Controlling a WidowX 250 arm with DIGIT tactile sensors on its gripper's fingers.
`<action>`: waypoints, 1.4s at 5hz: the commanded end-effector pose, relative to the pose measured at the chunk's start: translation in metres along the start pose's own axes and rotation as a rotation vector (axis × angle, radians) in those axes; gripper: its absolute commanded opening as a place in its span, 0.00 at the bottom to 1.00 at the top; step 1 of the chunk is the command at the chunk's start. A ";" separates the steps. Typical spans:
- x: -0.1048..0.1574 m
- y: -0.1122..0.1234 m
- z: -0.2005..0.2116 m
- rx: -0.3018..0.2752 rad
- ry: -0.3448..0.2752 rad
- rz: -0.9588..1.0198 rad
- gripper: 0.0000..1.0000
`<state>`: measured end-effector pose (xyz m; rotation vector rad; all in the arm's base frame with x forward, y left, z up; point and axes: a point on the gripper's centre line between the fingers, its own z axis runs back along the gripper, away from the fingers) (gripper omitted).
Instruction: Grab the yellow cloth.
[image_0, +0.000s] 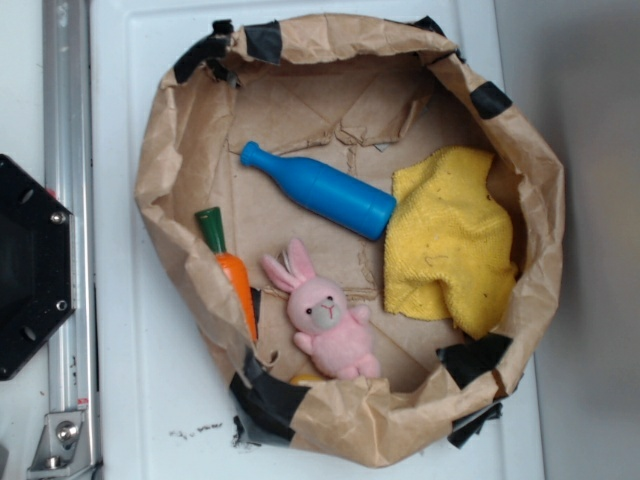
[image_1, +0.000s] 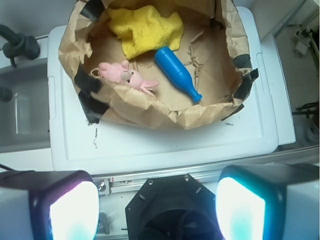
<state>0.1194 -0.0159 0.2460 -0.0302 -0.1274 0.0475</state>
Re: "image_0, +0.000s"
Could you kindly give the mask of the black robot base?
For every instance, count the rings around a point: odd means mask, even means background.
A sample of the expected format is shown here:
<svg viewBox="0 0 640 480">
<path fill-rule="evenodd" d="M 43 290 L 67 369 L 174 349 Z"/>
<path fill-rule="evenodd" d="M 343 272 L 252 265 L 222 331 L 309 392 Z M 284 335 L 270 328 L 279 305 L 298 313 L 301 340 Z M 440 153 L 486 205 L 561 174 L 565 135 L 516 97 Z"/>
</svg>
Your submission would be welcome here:
<svg viewBox="0 0 640 480">
<path fill-rule="evenodd" d="M 74 312 L 73 214 L 1 156 L 1 379 L 8 381 Z"/>
</svg>

